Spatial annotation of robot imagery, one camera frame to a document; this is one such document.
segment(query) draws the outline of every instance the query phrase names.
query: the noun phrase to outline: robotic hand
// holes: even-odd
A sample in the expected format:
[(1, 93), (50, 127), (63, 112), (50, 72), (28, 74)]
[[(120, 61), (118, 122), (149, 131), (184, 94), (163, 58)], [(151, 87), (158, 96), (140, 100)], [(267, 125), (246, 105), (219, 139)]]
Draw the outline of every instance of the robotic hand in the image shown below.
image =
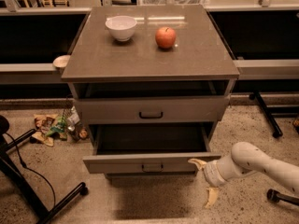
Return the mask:
[(204, 170), (206, 181), (210, 185), (206, 208), (216, 202), (220, 186), (232, 178), (246, 177), (256, 172), (268, 175), (299, 196), (299, 167), (269, 157), (247, 142), (234, 144), (231, 153), (219, 160), (204, 162), (190, 159), (188, 162), (195, 164), (199, 170)]

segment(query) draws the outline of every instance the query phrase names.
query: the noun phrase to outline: drawer handle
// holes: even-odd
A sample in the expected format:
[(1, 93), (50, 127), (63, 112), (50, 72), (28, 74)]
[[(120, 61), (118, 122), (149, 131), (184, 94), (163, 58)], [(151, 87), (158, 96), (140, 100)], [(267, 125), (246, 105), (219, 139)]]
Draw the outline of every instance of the drawer handle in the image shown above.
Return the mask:
[(139, 112), (139, 117), (141, 119), (161, 119), (163, 117), (163, 112), (161, 111), (160, 114), (153, 112)]
[(162, 164), (142, 164), (142, 172), (143, 173), (160, 173), (164, 169)]

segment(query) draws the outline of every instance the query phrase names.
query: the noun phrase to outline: black cable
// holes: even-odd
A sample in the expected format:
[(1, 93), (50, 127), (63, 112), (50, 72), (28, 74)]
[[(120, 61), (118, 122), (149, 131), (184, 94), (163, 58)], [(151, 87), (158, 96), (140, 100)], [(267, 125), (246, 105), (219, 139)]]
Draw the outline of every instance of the black cable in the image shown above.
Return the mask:
[(48, 183), (48, 185), (49, 185), (49, 187), (51, 188), (52, 193), (53, 193), (53, 200), (54, 200), (54, 206), (53, 206), (53, 208), (54, 208), (55, 205), (56, 205), (56, 195), (55, 195), (55, 190), (54, 190), (53, 186), (51, 185), (51, 183), (48, 181), (48, 179), (47, 179), (45, 176), (43, 176), (42, 174), (38, 173), (37, 171), (35, 171), (35, 170), (33, 170), (33, 169), (27, 167), (27, 164), (23, 161), (23, 159), (22, 159), (22, 157), (21, 157), (21, 154), (20, 154), (18, 145), (16, 144), (16, 140), (15, 140), (9, 133), (5, 133), (5, 134), (6, 134), (7, 136), (9, 136), (9, 137), (11, 138), (13, 144), (15, 144), (15, 147), (16, 147), (16, 149), (17, 149), (17, 153), (18, 153), (18, 156), (19, 156), (19, 160), (20, 160), (20, 164), (21, 164), (21, 166), (22, 166), (24, 169), (27, 169), (27, 170), (33, 172), (34, 174), (39, 175), (41, 178), (43, 178), (43, 179)]

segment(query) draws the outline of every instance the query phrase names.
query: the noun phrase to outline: gray countertop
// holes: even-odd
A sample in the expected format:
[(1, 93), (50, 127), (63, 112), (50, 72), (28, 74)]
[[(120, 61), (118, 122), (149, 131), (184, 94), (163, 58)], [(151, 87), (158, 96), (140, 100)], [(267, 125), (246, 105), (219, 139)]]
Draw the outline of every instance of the gray countertop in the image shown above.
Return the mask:
[[(119, 43), (107, 18), (138, 21), (134, 36)], [(176, 30), (169, 50), (159, 49), (155, 32)], [(67, 82), (119, 82), (238, 78), (238, 70), (200, 5), (94, 7), (62, 75)]]

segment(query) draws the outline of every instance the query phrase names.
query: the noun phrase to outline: white round object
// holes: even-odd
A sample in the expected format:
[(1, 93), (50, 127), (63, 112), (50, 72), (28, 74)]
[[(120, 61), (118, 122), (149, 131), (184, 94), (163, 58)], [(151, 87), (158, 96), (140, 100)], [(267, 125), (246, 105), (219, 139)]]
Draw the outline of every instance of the white round object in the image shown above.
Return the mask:
[(70, 55), (59, 56), (54, 60), (53, 65), (57, 68), (65, 68), (68, 64), (70, 57)]
[(129, 40), (135, 32), (137, 21), (130, 16), (116, 16), (107, 19), (106, 27), (118, 41)]

